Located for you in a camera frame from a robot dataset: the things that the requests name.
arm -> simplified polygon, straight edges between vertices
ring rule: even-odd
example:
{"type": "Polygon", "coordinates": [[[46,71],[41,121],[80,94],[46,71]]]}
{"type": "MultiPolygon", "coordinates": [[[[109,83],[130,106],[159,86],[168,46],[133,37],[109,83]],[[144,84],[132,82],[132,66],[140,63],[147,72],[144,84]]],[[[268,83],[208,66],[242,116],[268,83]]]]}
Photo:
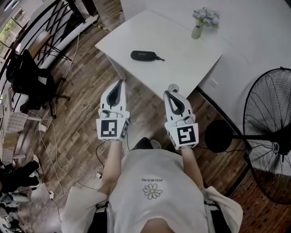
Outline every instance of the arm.
{"type": "Polygon", "coordinates": [[[184,173],[194,181],[197,187],[202,190],[204,188],[203,178],[191,148],[181,150],[183,157],[184,173]]]}
{"type": "Polygon", "coordinates": [[[103,171],[103,185],[98,190],[109,195],[121,173],[122,142],[111,142],[108,157],[103,171]]]}

shirt sleeve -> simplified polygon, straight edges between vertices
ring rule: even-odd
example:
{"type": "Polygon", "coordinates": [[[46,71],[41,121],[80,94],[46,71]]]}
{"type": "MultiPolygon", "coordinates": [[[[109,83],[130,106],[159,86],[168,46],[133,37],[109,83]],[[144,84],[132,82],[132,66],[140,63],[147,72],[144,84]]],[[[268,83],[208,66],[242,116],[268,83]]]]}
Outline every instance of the shirt sleeve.
{"type": "Polygon", "coordinates": [[[96,204],[108,196],[92,189],[72,187],[62,216],[63,233],[87,233],[92,223],[96,204]]]}

window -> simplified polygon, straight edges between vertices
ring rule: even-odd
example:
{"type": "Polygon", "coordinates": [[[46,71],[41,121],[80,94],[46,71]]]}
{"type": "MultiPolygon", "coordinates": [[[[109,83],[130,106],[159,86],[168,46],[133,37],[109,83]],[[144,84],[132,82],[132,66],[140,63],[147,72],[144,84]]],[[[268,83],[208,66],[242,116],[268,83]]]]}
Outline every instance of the window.
{"type": "Polygon", "coordinates": [[[5,25],[0,33],[0,57],[4,58],[10,46],[21,31],[22,27],[28,22],[29,16],[22,8],[19,8],[17,12],[5,25]]]}

white t-shirt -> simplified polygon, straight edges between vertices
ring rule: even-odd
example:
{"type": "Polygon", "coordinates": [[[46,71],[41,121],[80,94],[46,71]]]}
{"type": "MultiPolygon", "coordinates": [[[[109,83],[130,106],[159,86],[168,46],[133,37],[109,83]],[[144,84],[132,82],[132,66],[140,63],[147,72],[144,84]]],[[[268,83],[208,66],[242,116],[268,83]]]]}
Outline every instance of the white t-shirt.
{"type": "Polygon", "coordinates": [[[109,202],[114,233],[139,233],[152,218],[163,218],[175,233],[208,233],[201,191],[183,173],[179,155],[166,150],[131,151],[109,202]]]}

wall outlet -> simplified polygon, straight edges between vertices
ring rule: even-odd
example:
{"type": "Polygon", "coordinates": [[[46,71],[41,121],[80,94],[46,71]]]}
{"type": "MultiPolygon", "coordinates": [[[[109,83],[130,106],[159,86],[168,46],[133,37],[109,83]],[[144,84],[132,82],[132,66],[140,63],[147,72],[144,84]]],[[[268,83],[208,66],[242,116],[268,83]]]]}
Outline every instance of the wall outlet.
{"type": "Polygon", "coordinates": [[[209,84],[213,87],[216,88],[218,85],[218,82],[216,82],[216,80],[214,80],[213,78],[210,79],[209,84]]]}

